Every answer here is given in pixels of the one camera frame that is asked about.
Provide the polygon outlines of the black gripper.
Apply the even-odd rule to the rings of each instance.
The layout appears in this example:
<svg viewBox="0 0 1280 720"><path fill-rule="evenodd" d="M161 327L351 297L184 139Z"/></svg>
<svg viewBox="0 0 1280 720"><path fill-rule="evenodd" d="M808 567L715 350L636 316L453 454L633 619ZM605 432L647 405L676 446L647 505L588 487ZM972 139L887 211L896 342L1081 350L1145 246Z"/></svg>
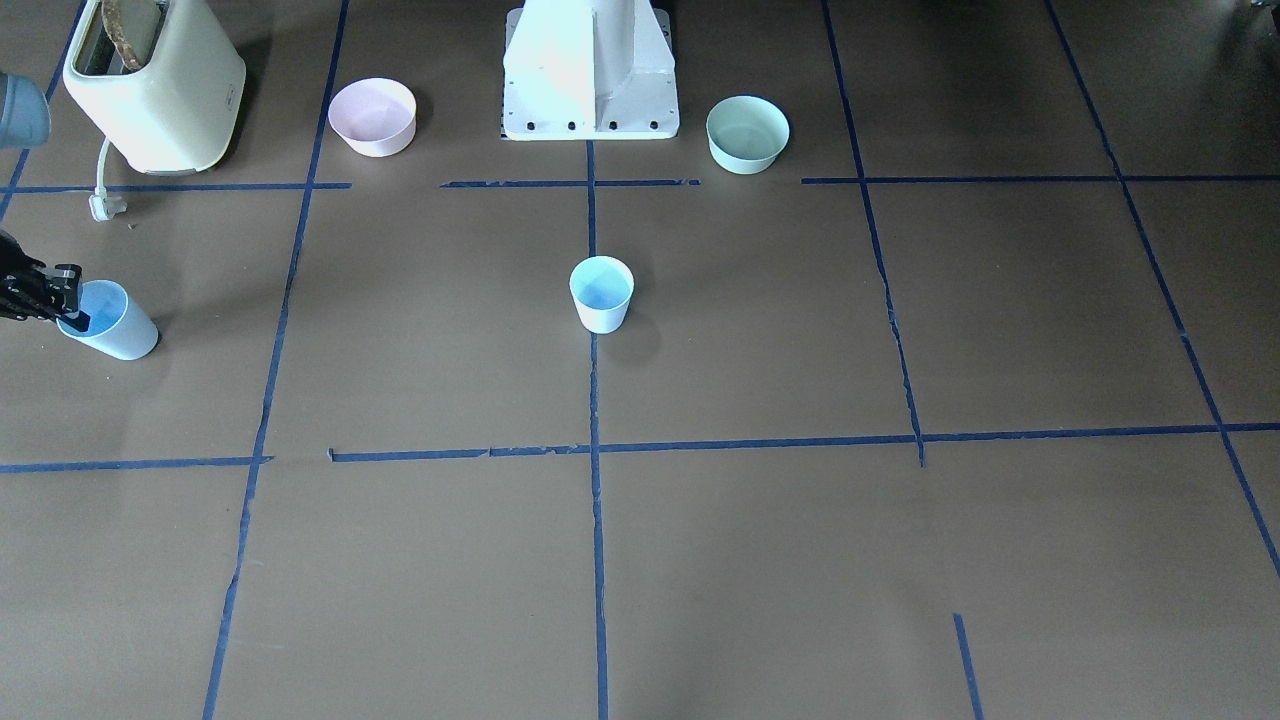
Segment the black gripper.
<svg viewBox="0 0 1280 720"><path fill-rule="evenodd" d="M45 320L47 315L77 332L87 332L91 315L81 309L82 266L45 266L1 231L1 315L17 322L32 316ZM40 304L46 297L47 309L42 310Z"/></svg>

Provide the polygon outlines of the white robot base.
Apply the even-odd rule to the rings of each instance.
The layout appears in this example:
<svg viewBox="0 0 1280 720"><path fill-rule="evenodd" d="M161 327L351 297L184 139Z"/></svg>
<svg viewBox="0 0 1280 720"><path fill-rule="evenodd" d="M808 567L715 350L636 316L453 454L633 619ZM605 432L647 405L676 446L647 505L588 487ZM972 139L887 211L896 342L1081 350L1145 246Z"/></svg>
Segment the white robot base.
<svg viewBox="0 0 1280 720"><path fill-rule="evenodd" d="M508 140L678 133L672 19L650 1L526 1L506 15L502 64Z"/></svg>

